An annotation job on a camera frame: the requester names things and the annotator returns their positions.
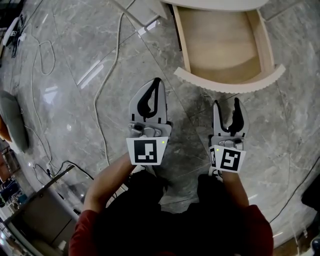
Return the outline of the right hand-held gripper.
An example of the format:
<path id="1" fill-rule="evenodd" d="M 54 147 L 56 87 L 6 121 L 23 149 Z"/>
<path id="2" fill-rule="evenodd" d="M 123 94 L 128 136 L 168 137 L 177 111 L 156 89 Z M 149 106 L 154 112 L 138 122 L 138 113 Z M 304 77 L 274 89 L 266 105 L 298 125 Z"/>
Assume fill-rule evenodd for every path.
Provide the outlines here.
<path id="1" fill-rule="evenodd" d="M 227 136 L 221 108 L 217 100 L 212 105 L 213 135 L 209 137 L 209 156 L 211 166 L 219 171 L 239 173 L 246 157 L 245 137 L 250 128 L 248 113 L 243 103 L 236 97 L 232 123 L 228 127 L 231 136 Z"/>

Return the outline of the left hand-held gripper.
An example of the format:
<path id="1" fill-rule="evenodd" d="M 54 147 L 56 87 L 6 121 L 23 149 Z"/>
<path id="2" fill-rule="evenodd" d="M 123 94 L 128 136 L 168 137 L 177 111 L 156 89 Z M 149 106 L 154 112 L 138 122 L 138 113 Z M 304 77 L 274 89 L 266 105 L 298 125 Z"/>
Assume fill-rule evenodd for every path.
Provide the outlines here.
<path id="1" fill-rule="evenodd" d="M 153 102 L 154 90 L 157 90 L 157 96 Z M 163 81 L 156 77 L 144 84 L 131 99 L 128 111 L 131 122 L 128 124 L 129 137 L 126 143 L 131 163 L 141 166 L 159 166 L 173 127 L 170 121 L 167 122 L 167 102 Z"/>

